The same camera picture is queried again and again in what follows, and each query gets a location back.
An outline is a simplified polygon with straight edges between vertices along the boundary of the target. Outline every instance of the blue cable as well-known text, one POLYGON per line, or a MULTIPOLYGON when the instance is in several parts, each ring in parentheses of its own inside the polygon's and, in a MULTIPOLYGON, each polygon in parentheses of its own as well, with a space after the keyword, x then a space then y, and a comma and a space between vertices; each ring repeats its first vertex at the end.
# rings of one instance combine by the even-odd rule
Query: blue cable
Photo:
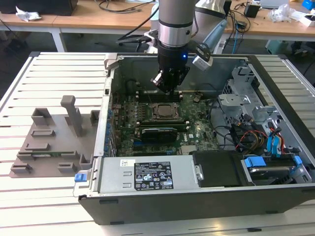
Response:
POLYGON ((235 50, 235 46, 236 46, 236 41, 237 41, 237 33, 238 33, 238 26, 236 24, 236 36, 235 36, 235 41, 234 41, 234 47, 233 47, 233 51, 232 54, 234 54, 234 50, 235 50))

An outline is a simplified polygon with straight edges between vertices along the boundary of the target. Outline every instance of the wooden desk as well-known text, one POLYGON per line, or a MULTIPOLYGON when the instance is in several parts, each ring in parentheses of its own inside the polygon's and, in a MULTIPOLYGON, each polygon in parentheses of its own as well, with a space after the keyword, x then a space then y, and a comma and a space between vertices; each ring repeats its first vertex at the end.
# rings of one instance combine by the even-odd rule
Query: wooden desk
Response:
MULTIPOLYGON (((231 9, 241 0, 233 0, 231 9)), ((124 9, 135 6, 138 3, 126 3, 113 1, 110 3, 110 9, 124 9)), ((290 6, 306 11, 302 7, 302 1, 291 2, 290 6)), ((72 16, 53 16, 43 15, 41 20, 24 22, 18 19, 14 14, 0 14, 0 18, 15 31, 40 31, 52 34, 58 52, 65 52, 66 47, 63 41, 62 33, 101 33, 101 34, 125 34, 129 30, 138 26, 151 13, 153 4, 141 7, 141 12, 130 14, 115 14, 101 10, 94 0, 79 0, 72 16)), ((300 22, 292 20, 289 22, 272 23, 266 16, 269 10, 262 9, 256 18, 251 18, 251 28, 246 32, 243 38, 250 39, 281 39, 289 41, 315 41, 315 28, 305 27, 300 22)), ((246 22, 247 20, 241 15, 236 14, 238 20, 246 22)), ((231 19, 224 31, 221 40, 226 40, 232 30, 231 19)), ((150 22, 146 23, 135 33, 143 33, 150 29, 150 22)), ((0 24, 0 30, 7 28, 0 24)))
MULTIPOLYGON (((243 1, 232 2, 231 9, 234 9, 234 6, 243 1)), ((306 8, 302 6, 302 1, 293 1, 290 3, 290 7, 298 11, 309 12, 306 8)), ((241 7, 238 12, 244 13, 244 7, 241 7)), ((306 27, 300 22, 291 20, 290 22, 275 22, 273 23, 268 17, 267 14, 270 12, 268 9, 261 9, 256 18, 249 18, 251 21, 251 28, 248 32, 244 34, 244 37, 248 38, 249 35, 267 35, 267 36, 292 36, 292 37, 315 37, 315 27, 306 27)), ((236 19, 243 22, 248 22, 240 14, 235 14, 236 19)), ((228 18, 228 26, 225 29, 226 33, 232 31, 232 20, 228 18)))
MULTIPOLYGON (((139 3, 112 1, 109 4, 109 8, 112 10, 119 10, 136 6, 138 4, 139 3)), ((146 4, 140 7, 142 9, 141 12, 117 14, 100 9, 94 0, 79 0, 72 16, 57 16, 53 21, 53 26, 131 30, 150 16, 152 7, 153 4, 146 4)), ((141 27, 141 29, 150 30, 150 27, 150 22, 147 22, 141 27)))

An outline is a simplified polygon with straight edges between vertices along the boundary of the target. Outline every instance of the green circuit board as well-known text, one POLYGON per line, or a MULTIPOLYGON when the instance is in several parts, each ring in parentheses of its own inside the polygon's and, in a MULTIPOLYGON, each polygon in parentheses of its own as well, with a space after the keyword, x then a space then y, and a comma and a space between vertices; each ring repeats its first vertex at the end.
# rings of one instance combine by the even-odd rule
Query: green circuit board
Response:
POLYGON ((142 155, 184 155, 192 150, 218 149, 219 144, 209 126, 207 111, 209 105, 205 100, 194 102, 194 93, 183 93, 180 102, 138 102, 135 97, 127 97, 116 109, 116 143, 117 156, 142 156, 142 155), (143 127, 139 127, 137 121, 154 122, 146 128, 164 128, 170 125, 162 124, 156 117, 153 107, 158 105, 170 105, 176 110, 174 120, 181 124, 174 124, 177 129, 175 142, 167 144, 144 144, 139 134, 143 127))

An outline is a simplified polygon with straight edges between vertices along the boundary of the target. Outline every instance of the power supply label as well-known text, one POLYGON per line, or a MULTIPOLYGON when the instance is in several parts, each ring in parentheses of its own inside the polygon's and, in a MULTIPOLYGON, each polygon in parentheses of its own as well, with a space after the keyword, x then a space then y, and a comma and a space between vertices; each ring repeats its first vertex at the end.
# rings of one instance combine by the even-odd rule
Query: power supply label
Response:
POLYGON ((173 189, 171 163, 135 163, 134 188, 137 191, 173 189))

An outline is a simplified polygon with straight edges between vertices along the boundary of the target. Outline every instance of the barcode sticker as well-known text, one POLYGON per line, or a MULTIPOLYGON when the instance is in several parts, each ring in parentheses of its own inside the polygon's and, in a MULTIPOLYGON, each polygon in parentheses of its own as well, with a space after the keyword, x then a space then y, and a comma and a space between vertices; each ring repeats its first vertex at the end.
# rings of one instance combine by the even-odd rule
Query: barcode sticker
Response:
POLYGON ((136 162, 135 159, 121 159, 120 160, 120 166, 121 167, 134 166, 135 162, 136 162))

